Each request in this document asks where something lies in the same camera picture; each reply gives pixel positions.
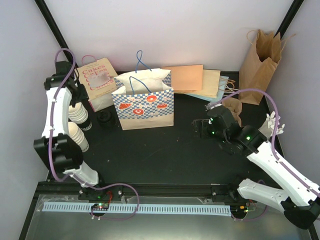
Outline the blue checkered paper bag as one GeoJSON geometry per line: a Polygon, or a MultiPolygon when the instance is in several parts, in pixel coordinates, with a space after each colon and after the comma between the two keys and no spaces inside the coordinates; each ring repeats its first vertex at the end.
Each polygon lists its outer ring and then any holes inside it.
{"type": "Polygon", "coordinates": [[[136,53],[137,65],[145,70],[120,74],[114,78],[117,90],[111,93],[123,130],[171,127],[174,125],[174,89],[169,69],[150,68],[136,53]]]}

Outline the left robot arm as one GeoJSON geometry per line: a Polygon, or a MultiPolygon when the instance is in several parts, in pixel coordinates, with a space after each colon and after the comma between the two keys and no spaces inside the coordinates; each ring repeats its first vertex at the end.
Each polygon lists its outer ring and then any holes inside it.
{"type": "Polygon", "coordinates": [[[69,107],[87,99],[85,87],[68,61],[55,62],[56,73],[46,78],[44,89],[47,97],[45,127],[41,138],[33,147],[48,170],[56,178],[58,173],[78,181],[97,200],[108,192],[99,182],[99,174],[84,162],[83,150],[69,131],[69,107]]]}

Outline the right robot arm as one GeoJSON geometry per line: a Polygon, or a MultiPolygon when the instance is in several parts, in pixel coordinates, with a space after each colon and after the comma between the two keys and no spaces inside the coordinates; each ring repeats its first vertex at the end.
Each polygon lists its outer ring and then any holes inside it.
{"type": "Polygon", "coordinates": [[[241,127],[228,108],[219,104],[207,115],[207,119],[192,122],[195,133],[204,139],[215,139],[230,155],[246,157],[280,186],[274,188],[246,178],[228,187],[228,198],[234,202],[242,198],[258,201],[283,213],[296,227],[310,228],[320,216],[320,186],[274,150],[257,128],[241,127]]]}

